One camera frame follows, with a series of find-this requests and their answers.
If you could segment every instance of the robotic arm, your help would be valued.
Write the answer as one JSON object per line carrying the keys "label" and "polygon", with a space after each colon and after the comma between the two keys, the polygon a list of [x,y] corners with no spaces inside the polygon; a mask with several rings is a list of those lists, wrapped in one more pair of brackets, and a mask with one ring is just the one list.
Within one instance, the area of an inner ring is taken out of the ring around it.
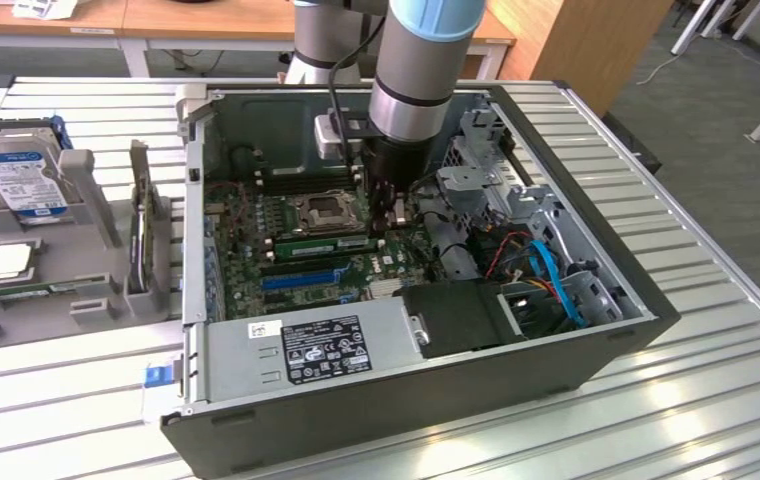
{"label": "robotic arm", "polygon": [[[295,2],[296,58],[323,70],[304,79],[313,78],[315,83],[329,79],[333,65],[357,43],[361,14],[376,13],[384,4],[383,0]],[[484,9],[485,0],[388,0],[365,126],[373,135],[359,135],[373,231],[385,230],[387,212],[424,175]],[[357,81],[353,60],[341,65],[336,83]],[[345,137],[353,138],[353,132],[349,121],[339,125],[335,113],[329,124],[341,143],[341,129]]]}

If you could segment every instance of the metal grating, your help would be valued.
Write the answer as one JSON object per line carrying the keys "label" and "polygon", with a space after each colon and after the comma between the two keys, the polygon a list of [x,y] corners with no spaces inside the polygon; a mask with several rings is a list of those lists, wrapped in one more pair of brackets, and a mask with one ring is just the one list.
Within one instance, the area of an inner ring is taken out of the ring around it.
{"label": "metal grating", "polygon": [[[118,150],[129,138],[149,142],[176,240],[180,81],[20,78],[0,101],[2,117],[66,118],[108,195],[129,188]],[[575,392],[234,478],[760,478],[760,292],[572,93],[547,82],[507,88],[683,320]],[[140,419],[141,369],[178,347],[166,322],[0,349],[0,478],[190,478]]]}

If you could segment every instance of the hard drive label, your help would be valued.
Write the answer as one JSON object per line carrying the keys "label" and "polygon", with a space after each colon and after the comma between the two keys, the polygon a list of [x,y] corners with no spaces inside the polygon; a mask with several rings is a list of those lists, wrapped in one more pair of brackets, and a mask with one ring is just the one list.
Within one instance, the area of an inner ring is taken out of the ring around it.
{"label": "hard drive label", "polygon": [[0,153],[0,194],[10,210],[26,217],[65,212],[66,202],[57,182],[45,175],[38,152]]}
{"label": "hard drive label", "polygon": [[295,385],[371,370],[359,317],[283,327],[288,381]]}

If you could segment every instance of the circuit board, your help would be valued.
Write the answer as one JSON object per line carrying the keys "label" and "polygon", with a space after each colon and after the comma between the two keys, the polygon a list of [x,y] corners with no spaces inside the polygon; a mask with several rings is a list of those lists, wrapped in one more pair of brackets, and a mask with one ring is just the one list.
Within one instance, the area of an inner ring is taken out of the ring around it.
{"label": "circuit board", "polygon": [[[347,250],[324,251],[305,260],[292,257],[273,261],[265,256],[275,251],[269,236],[281,235],[284,227],[271,218],[266,207],[292,200],[289,196],[264,196],[244,184],[218,184],[209,188],[205,222],[216,247],[216,258],[206,260],[209,312],[210,309],[225,310],[222,315],[209,314],[212,320],[368,300],[391,295],[401,286],[436,278],[429,260],[429,236],[417,226],[387,232],[381,240],[365,241],[352,255]],[[367,218],[361,199],[353,202],[352,208],[356,218]],[[295,222],[293,218],[285,218],[285,227]]]}

